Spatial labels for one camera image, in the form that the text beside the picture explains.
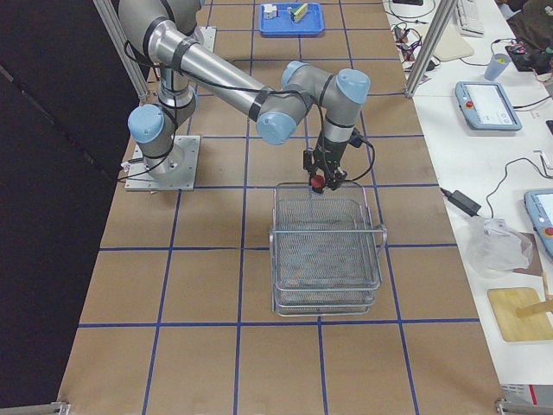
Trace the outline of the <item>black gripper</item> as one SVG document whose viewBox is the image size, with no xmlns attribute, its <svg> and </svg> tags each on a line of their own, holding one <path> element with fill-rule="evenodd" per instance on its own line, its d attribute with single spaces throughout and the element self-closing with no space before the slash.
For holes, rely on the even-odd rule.
<svg viewBox="0 0 553 415">
<path fill-rule="evenodd" d="M 347 179 L 347 172 L 340 166 L 345 149 L 344 144 L 317 144 L 314 149 L 304 150 L 303 169 L 308 172 L 308 185 L 312 186 L 315 176 L 321 175 L 325 178 L 328 188 L 338 189 Z"/>
</svg>

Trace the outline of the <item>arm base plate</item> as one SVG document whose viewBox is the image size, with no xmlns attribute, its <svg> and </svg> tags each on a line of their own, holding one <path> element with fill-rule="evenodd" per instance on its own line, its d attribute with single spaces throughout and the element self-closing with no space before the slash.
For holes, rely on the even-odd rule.
<svg viewBox="0 0 553 415">
<path fill-rule="evenodd" d="M 148 159 L 144 163 L 142 149 L 135 145 L 132 158 L 137 158 L 137 163 L 130 165 L 125 180 L 124 188 L 128 191 L 173 191 L 194 189 L 198 156 L 200 153 L 200 136 L 175 137 L 174 148 L 163 163 L 153 169 L 155 162 Z"/>
<path fill-rule="evenodd" d="M 217 29 L 214 26 L 197 26 L 192 37 L 203 47 L 213 52 Z"/>
</svg>

